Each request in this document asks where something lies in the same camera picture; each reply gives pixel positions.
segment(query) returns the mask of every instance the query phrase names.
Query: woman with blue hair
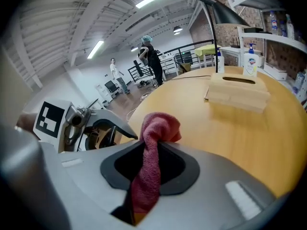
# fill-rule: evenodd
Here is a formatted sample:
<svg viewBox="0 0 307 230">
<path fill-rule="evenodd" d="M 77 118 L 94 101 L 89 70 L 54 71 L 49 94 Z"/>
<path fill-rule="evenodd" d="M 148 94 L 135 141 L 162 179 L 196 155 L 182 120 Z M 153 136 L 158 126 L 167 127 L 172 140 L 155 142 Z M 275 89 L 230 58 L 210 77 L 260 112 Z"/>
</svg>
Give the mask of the woman with blue hair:
<svg viewBox="0 0 307 230">
<path fill-rule="evenodd" d="M 143 43 L 141 46 L 139 59 L 142 60 L 143 58 L 147 58 L 148 66 L 153 69 L 155 79 L 157 80 L 158 85 L 160 86 L 163 84 L 163 81 L 162 81 L 163 70 L 162 70 L 162 66 L 161 66 L 158 54 L 153 48 L 153 46 L 151 45 L 152 40 L 153 39 L 148 35 L 145 35 L 142 37 Z"/>
</svg>

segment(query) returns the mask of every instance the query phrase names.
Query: blue pump head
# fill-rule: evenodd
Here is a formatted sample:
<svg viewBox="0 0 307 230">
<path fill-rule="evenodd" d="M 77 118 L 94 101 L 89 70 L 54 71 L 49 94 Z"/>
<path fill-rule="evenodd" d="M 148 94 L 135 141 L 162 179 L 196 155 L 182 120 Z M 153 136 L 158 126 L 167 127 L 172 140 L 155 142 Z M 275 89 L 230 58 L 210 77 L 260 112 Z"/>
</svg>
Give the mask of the blue pump head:
<svg viewBox="0 0 307 230">
<path fill-rule="evenodd" d="M 250 47 L 249 47 L 249 53 L 250 54 L 254 54 L 254 50 L 253 50 L 253 45 L 256 45 L 256 44 L 249 44 L 250 45 Z"/>
</svg>

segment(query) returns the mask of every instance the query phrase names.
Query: pink cloth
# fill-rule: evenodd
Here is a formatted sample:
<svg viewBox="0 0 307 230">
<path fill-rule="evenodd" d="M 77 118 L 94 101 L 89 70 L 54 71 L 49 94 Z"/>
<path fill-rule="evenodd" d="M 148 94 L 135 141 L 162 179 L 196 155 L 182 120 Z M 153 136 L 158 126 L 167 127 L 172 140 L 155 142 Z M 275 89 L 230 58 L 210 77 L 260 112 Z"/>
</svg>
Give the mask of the pink cloth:
<svg viewBox="0 0 307 230">
<path fill-rule="evenodd" d="M 159 198 L 161 175 L 157 142 L 181 139 L 179 121 L 166 113 L 150 113 L 144 118 L 140 140 L 145 141 L 143 166 L 131 185 L 134 213 L 148 213 Z"/>
</svg>

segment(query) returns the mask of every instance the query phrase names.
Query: black clothing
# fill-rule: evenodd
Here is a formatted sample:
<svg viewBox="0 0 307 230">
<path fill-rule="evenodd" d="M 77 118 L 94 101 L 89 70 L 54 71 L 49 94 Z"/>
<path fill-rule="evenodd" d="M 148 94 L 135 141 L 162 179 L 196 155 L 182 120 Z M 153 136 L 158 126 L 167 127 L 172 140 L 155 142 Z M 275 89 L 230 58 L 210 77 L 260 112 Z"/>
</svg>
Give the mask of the black clothing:
<svg viewBox="0 0 307 230">
<path fill-rule="evenodd" d="M 162 81 L 162 75 L 163 75 L 163 70 L 162 70 L 162 66 L 160 63 L 160 59 L 158 57 L 158 54 L 156 53 L 156 51 L 154 50 L 152 45 L 148 46 L 148 52 L 145 54 L 145 58 L 147 58 L 148 60 L 148 66 L 151 67 L 153 69 L 154 75 L 155 75 L 155 79 L 157 80 L 159 85 L 163 84 Z M 143 53 L 145 51 L 145 49 L 141 49 L 140 50 L 140 54 Z"/>
</svg>

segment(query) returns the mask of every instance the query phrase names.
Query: yellow table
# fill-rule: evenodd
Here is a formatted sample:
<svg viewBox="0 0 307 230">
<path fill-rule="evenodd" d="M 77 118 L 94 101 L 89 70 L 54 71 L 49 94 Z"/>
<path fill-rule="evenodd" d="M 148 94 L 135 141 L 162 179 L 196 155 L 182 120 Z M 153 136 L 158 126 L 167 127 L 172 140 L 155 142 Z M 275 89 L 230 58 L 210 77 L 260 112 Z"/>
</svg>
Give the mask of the yellow table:
<svg viewBox="0 0 307 230">
<path fill-rule="evenodd" d="M 201 68 L 201 60 L 205 59 L 203 61 L 205 67 L 207 67 L 207 62 L 206 62 L 206 55 L 211 55 L 211 66 L 213 66 L 213 57 L 212 55 L 215 54 L 215 47 L 214 44 L 208 44 L 199 48 L 195 49 L 195 54 L 197 55 L 198 58 L 198 64 Z"/>
<path fill-rule="evenodd" d="M 227 73 L 243 68 L 225 66 Z M 211 75 L 214 67 L 182 74 Z M 296 185 L 307 162 L 307 115 L 283 85 L 258 72 L 271 98 L 264 113 L 204 100 L 210 77 L 170 80 L 153 91 L 135 110 L 129 125 L 140 133 L 144 117 L 165 112 L 180 122 L 178 143 L 224 156 L 280 196 Z M 121 143 L 129 138 L 123 137 Z"/>
</svg>

